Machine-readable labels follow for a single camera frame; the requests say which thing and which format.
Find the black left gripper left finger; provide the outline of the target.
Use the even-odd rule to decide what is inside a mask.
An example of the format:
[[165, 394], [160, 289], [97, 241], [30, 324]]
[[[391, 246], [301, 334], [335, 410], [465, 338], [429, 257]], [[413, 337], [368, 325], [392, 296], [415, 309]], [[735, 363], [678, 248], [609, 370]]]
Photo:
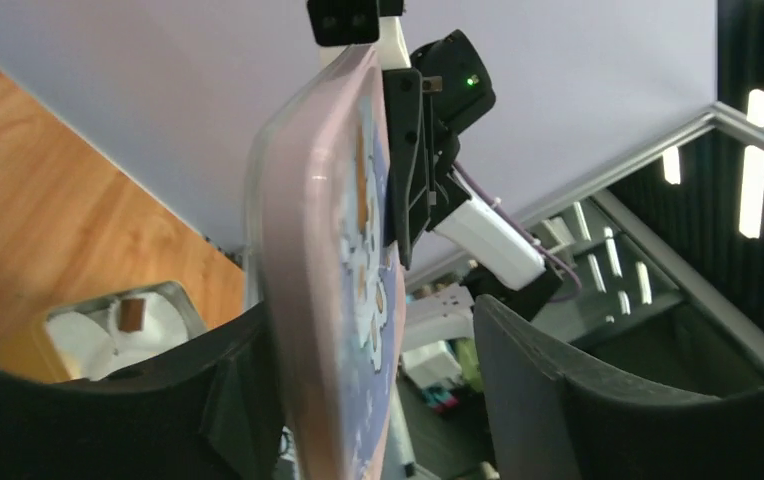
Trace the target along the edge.
[[0, 371], [0, 479], [269, 479], [278, 382], [264, 304], [102, 380]]

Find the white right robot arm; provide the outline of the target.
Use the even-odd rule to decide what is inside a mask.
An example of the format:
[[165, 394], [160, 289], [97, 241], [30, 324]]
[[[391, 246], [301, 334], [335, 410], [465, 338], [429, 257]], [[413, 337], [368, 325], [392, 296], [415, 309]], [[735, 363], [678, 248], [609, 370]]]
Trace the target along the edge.
[[561, 279], [532, 237], [491, 205], [457, 162], [460, 134], [496, 102], [490, 75], [456, 29], [415, 50], [407, 67], [383, 72], [390, 170], [387, 240], [409, 268], [425, 232], [452, 241], [477, 261], [464, 285], [530, 320]]

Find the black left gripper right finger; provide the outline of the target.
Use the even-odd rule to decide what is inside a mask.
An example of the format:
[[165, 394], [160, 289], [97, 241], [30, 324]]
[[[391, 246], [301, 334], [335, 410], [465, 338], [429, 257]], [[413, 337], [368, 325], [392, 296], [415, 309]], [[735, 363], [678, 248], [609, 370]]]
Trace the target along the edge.
[[764, 387], [716, 397], [631, 374], [480, 296], [475, 341], [504, 479], [764, 479]]

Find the silver tin lid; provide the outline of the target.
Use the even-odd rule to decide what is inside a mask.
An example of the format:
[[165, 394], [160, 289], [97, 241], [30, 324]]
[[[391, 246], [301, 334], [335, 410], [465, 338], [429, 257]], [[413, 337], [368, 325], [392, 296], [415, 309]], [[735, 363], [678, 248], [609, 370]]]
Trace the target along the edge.
[[304, 479], [378, 479], [405, 316], [386, 240], [382, 72], [341, 52], [259, 130], [249, 154], [249, 303], [270, 316], [279, 386]]

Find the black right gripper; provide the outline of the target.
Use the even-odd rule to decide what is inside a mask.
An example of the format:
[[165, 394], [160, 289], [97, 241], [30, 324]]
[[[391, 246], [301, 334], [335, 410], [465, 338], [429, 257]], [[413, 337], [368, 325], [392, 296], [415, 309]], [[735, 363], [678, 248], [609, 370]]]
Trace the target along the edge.
[[397, 243], [405, 269], [422, 232], [471, 198], [453, 174], [459, 136], [496, 103], [488, 70], [462, 30], [423, 45], [410, 60], [410, 68], [382, 74], [388, 240]]

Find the yellow tin box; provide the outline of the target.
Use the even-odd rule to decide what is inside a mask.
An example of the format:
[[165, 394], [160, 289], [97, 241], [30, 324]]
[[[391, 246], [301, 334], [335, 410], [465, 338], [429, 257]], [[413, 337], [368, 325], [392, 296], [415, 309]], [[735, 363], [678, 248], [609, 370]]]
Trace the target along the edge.
[[208, 331], [165, 281], [55, 307], [0, 340], [0, 369], [43, 383], [99, 380]]

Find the brown rectangular chocolate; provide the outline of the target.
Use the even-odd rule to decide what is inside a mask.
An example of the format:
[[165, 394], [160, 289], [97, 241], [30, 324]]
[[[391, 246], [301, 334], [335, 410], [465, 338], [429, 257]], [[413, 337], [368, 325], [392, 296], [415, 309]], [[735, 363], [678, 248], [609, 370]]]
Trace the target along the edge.
[[125, 298], [120, 301], [118, 329], [124, 333], [143, 330], [146, 301], [143, 298]]

